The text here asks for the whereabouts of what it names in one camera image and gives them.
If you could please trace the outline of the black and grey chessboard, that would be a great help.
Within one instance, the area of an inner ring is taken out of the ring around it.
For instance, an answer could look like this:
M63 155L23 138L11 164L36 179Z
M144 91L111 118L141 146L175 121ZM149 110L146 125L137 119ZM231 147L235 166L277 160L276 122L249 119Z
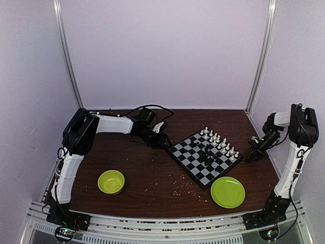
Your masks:
M172 145L167 153L202 190L244 159L226 138L208 127Z

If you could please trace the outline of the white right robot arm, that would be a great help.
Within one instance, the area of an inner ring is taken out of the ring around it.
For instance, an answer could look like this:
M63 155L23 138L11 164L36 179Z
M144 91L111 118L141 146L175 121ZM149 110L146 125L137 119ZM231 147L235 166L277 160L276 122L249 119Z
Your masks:
M261 211L247 213L243 220L247 229L273 225L286 220L286 211L292 202L293 192L311 148L318 141L319 129L315 110L292 104L287 112L272 113L263 125L264 137L252 137L247 163L268 157L267 151L280 145L280 132L287 130L290 141L284 172L271 191Z

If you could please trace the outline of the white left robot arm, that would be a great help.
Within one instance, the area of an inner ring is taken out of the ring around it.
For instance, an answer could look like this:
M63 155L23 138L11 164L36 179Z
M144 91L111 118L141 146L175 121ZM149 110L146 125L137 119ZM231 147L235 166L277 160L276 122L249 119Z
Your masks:
M164 132L165 119L157 120L150 105L136 108L138 114L128 112L124 115L107 115L80 108L62 134L62 146L57 151L58 163L53 177L53 187L45 203L50 207L47 221L57 225L71 225L87 220L88 215L74 214L70 211L71 192L77 171L85 155L94 144L98 133L121 133L141 138L152 149L166 149L172 145Z

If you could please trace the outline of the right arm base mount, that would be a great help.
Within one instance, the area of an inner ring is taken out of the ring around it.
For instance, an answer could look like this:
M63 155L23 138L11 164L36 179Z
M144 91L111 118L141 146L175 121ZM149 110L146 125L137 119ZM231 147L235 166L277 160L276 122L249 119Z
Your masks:
M286 211L291 204L291 200L292 198L277 196L274 191L272 191L262 210L243 215L243 222L246 230L261 228L285 221L287 219Z

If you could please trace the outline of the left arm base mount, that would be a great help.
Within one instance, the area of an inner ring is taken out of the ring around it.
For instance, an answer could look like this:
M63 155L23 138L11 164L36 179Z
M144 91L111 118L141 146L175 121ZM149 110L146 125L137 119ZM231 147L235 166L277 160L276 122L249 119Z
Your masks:
M70 211L70 203L59 204L51 194L47 195L45 203L50 207L46 217L47 222L66 226L77 231L88 230L90 215Z

